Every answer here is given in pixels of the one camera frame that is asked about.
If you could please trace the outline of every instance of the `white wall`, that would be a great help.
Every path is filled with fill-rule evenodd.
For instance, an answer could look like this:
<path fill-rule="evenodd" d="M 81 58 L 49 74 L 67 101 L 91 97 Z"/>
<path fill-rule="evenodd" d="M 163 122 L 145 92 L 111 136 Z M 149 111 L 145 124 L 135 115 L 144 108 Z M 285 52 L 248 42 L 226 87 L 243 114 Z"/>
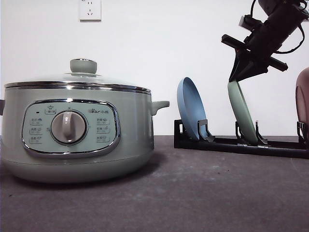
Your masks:
<path fill-rule="evenodd" d="M 152 90 L 153 101 L 169 100 L 154 117 L 156 135 L 172 135 L 179 119 L 176 91 L 189 76 L 198 86 L 216 135 L 233 135 L 235 117 L 227 82 L 235 52 L 221 43 L 229 34 L 243 40 L 238 27 L 250 12 L 250 0 L 102 0 L 102 22 L 81 23 L 78 0 L 1 1 L 1 84 L 69 71 L 72 58 L 98 62 L 98 73 L 123 78 Z M 256 4 L 254 16 L 266 15 Z M 309 35 L 309 24 L 304 30 Z M 296 31 L 282 50 L 302 39 Z M 253 120 L 263 135 L 295 135 L 295 82 L 308 63 L 309 40 L 300 50 L 276 58 L 287 62 L 282 73 L 241 82 Z"/>

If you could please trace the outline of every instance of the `blue pan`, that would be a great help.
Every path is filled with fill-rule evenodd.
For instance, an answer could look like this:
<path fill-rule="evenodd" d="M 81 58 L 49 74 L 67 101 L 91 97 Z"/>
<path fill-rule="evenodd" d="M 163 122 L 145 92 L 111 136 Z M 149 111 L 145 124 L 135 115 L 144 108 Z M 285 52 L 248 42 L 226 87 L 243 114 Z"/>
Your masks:
<path fill-rule="evenodd" d="M 180 81 L 177 89 L 177 103 L 180 117 L 188 135 L 199 141 L 197 121 L 206 119 L 203 102 L 193 81 L 186 77 Z M 208 136 L 206 126 L 201 127 L 201 134 Z"/>

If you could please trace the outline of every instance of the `black cable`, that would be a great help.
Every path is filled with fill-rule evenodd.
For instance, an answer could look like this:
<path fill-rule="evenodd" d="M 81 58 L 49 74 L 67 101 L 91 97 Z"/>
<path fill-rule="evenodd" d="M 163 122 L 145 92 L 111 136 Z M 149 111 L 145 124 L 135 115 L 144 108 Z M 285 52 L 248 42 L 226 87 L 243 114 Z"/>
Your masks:
<path fill-rule="evenodd" d="M 301 24 L 298 25 L 298 28 L 300 29 L 300 31 L 301 31 L 301 33 L 302 33 L 302 35 L 303 35 L 303 40 L 299 43 L 299 45 L 298 45 L 297 47 L 291 49 L 290 51 L 287 51 L 287 52 L 276 51 L 276 52 L 274 52 L 274 53 L 276 53 L 276 54 L 288 54 L 288 53 L 294 52 L 296 49 L 298 49 L 298 48 L 302 45 L 302 43 L 303 43 L 304 40 L 305 40 L 305 33 L 304 33 L 304 30 L 303 30 Z"/>
<path fill-rule="evenodd" d="M 251 11 L 250 11 L 251 17 L 253 17 L 253 8 L 254 8 L 255 1 L 256 0 L 253 0 L 252 5 L 251 5 Z"/>

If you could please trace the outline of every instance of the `stainless steel rim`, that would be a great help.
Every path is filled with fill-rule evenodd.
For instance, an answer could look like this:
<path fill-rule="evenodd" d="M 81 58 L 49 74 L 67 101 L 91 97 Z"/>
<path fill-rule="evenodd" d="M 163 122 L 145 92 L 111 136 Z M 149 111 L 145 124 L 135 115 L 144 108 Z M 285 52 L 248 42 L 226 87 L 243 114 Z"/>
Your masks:
<path fill-rule="evenodd" d="M 117 84 L 101 84 L 93 82 L 14 82 L 8 83 L 5 88 L 16 89 L 86 89 L 86 90 L 105 90 L 105 91 L 121 91 L 121 92 L 134 92 L 151 94 L 151 91 L 147 88 Z"/>

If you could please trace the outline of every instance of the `lid knob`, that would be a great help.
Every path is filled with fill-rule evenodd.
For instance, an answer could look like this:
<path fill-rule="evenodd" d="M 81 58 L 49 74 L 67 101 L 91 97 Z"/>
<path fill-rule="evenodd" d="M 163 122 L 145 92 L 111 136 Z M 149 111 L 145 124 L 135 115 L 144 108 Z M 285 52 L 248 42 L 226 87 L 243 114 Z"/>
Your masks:
<path fill-rule="evenodd" d="M 72 59 L 70 61 L 72 73 L 92 73 L 97 72 L 97 63 L 89 59 Z"/>

